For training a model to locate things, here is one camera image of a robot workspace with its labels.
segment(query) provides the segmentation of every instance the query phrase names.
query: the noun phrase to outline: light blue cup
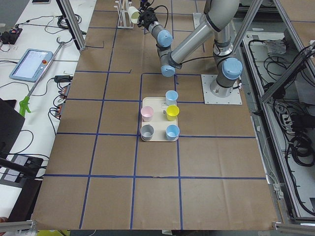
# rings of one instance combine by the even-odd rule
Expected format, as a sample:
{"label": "light blue cup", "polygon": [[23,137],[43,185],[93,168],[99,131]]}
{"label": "light blue cup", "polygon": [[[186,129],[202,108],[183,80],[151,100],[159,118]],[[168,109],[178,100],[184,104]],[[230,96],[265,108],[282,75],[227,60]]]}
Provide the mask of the light blue cup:
{"label": "light blue cup", "polygon": [[178,93],[174,90],[169,90],[165,94],[166,97],[166,105],[176,105],[176,100],[178,98]]}
{"label": "light blue cup", "polygon": [[169,141],[174,141],[179,136],[179,127],[177,125],[171,124],[166,128],[166,138]]}

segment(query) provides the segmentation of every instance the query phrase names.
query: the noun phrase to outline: cup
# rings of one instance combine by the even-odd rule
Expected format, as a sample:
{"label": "cup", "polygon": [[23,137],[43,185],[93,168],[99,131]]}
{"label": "cup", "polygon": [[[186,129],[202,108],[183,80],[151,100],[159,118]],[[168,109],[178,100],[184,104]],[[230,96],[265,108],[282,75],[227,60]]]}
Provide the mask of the cup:
{"label": "cup", "polygon": [[166,128],[166,138],[169,141],[174,141],[179,136],[179,127],[177,125],[171,124]]}
{"label": "cup", "polygon": [[141,116],[143,121],[151,121],[153,118],[153,108],[150,106],[143,107],[141,109]]}
{"label": "cup", "polygon": [[151,140],[153,133],[154,133],[154,129],[149,124],[143,125],[140,129],[141,138],[144,141]]}
{"label": "cup", "polygon": [[131,22],[133,22],[134,24],[138,23],[140,11],[137,8],[135,8],[134,6],[130,6],[128,8],[128,15],[129,15]]}
{"label": "cup", "polygon": [[178,98],[178,93],[174,90],[169,90],[165,94],[166,97],[166,105],[176,105],[176,100]]}
{"label": "cup", "polygon": [[175,105],[170,105],[166,109],[166,117],[168,120],[173,121],[176,120],[177,116],[179,114],[179,108]]}

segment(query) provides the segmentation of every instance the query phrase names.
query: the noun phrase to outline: pink cup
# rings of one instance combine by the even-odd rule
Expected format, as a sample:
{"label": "pink cup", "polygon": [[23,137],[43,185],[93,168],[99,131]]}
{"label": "pink cup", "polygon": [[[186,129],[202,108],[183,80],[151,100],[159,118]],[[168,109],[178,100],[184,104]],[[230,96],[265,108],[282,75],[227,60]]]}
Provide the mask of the pink cup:
{"label": "pink cup", "polygon": [[153,118],[153,113],[154,111],[152,107],[149,106],[143,107],[141,109],[142,120],[146,122],[151,121]]}

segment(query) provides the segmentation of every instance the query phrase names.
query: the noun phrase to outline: green grabber tool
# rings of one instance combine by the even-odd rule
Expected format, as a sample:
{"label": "green grabber tool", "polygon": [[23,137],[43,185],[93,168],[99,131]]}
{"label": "green grabber tool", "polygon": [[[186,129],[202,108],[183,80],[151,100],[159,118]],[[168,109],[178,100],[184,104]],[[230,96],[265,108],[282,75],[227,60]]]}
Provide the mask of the green grabber tool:
{"label": "green grabber tool", "polygon": [[29,108],[29,100],[31,97],[31,94],[34,92],[36,86],[39,84],[39,82],[41,81],[41,79],[43,78],[43,76],[45,75],[46,71],[49,69],[50,65],[53,63],[53,60],[56,56],[56,54],[59,52],[59,50],[61,49],[61,47],[68,43],[68,42],[59,42],[59,37],[57,38],[57,43],[59,43],[59,47],[56,49],[56,51],[53,54],[53,57],[51,58],[51,60],[47,63],[46,67],[43,69],[43,71],[41,72],[41,74],[39,75],[38,79],[36,80],[35,84],[33,85],[33,87],[30,89],[28,95],[26,95],[26,97],[20,101],[20,114],[25,117],[25,111],[27,111],[28,113],[31,113],[30,108]]}

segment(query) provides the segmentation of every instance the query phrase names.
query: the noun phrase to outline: tablet screen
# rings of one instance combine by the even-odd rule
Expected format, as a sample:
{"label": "tablet screen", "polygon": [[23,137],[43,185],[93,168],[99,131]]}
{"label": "tablet screen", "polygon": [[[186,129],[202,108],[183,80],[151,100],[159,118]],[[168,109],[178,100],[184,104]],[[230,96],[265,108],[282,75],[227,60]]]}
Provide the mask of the tablet screen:
{"label": "tablet screen", "polygon": [[13,75],[32,78],[47,54],[48,52],[29,51]]}

